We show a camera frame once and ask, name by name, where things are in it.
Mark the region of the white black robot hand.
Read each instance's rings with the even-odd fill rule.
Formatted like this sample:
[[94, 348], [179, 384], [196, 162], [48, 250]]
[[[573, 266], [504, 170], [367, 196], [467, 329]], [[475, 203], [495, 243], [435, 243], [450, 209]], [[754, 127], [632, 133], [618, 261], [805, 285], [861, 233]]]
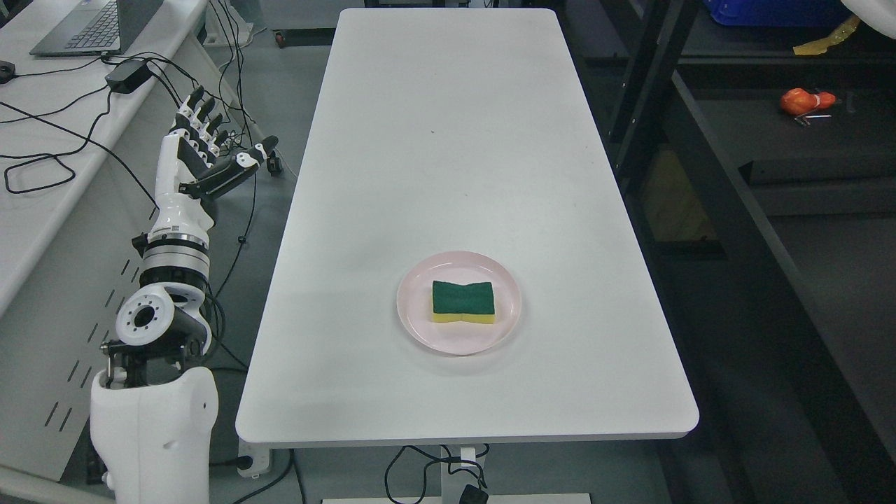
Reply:
[[188, 95], [161, 141], [155, 178], [159, 217], [147, 233], [150, 243], [179, 239], [208, 245], [215, 200], [255, 174], [278, 146], [278, 137], [269, 135], [222, 154], [227, 136], [217, 131], [222, 115], [211, 117], [216, 102], [204, 95], [202, 86]]

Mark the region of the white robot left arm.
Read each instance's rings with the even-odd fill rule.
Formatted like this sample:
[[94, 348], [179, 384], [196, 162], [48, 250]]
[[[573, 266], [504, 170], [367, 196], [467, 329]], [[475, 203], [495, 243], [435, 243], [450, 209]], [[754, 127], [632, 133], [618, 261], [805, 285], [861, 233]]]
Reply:
[[202, 367], [208, 236], [169, 226], [134, 238], [140, 287], [122, 304], [92, 380], [90, 436], [118, 503], [208, 503], [214, 374]]

